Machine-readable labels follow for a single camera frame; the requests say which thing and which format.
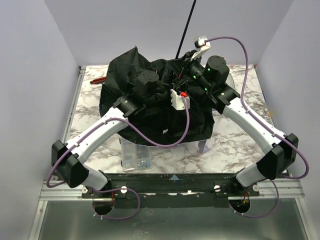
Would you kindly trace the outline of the beige umbrella case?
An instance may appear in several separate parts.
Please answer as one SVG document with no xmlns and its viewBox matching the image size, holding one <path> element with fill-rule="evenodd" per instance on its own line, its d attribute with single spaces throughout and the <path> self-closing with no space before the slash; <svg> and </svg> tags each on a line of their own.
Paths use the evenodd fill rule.
<svg viewBox="0 0 320 240">
<path fill-rule="evenodd" d="M 230 73 L 228 74 L 225 83 L 232 89 L 236 90 L 235 81 L 233 79 L 233 76 Z"/>
</svg>

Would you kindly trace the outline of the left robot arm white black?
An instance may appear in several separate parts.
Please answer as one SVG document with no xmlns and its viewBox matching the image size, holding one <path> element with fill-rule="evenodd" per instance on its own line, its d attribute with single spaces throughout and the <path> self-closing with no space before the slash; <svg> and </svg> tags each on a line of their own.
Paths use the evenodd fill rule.
<svg viewBox="0 0 320 240">
<path fill-rule="evenodd" d="M 156 96 L 159 82 L 156 72 L 145 70 L 137 75 L 133 88 L 123 95 L 116 96 L 103 86 L 101 96 L 110 98 L 110 108 L 83 133 L 65 143 L 60 140 L 53 143 L 51 172 L 57 172 L 70 188 L 84 185 L 97 191 L 105 189 L 108 177 L 102 171 L 87 168 L 84 163 L 105 141 L 126 127 L 141 133 L 129 122 L 128 117 L 145 110 L 148 104 L 159 101 Z"/>
</svg>

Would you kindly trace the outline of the lilac umbrella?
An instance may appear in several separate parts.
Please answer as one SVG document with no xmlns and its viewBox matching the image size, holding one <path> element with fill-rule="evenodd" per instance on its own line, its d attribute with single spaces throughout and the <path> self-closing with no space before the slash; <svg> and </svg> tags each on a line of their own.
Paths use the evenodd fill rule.
<svg viewBox="0 0 320 240">
<path fill-rule="evenodd" d="M 212 136 L 215 123 L 212 108 L 197 104 L 196 87 L 188 86 L 189 80 L 185 78 L 179 80 L 182 64 L 181 57 L 149 61 L 137 47 L 122 53 L 109 63 L 102 87 L 106 86 L 116 96 L 128 93 L 135 85 L 137 75 L 143 71 L 156 72 L 159 76 L 155 94 L 159 101 L 147 104 L 145 110 L 128 117 L 129 122 L 141 133 L 127 126 L 119 132 L 122 138 L 137 145 L 158 146 L 203 141 Z M 171 89 L 178 94 L 187 93 L 190 98 L 189 109 L 175 110 L 172 107 Z M 102 97 L 101 93 L 102 90 L 99 114 L 103 116 L 111 102 L 109 97 Z"/>
</svg>

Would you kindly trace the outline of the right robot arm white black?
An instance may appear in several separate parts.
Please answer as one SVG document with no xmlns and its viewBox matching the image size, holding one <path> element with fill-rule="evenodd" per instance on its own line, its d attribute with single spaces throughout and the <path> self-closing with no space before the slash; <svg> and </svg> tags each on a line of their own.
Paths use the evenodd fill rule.
<svg viewBox="0 0 320 240">
<path fill-rule="evenodd" d="M 188 86 L 196 87 L 195 102 L 231 119 L 265 154 L 236 173 L 232 184 L 243 189 L 264 179 L 276 179 L 296 160 L 298 137 L 276 129 L 250 107 L 242 105 L 240 94 L 226 83 L 230 69 L 223 57 L 211 56 L 206 66 L 201 65 L 198 57 L 195 50 L 185 53 L 180 72 L 180 77 L 189 81 Z"/>
</svg>

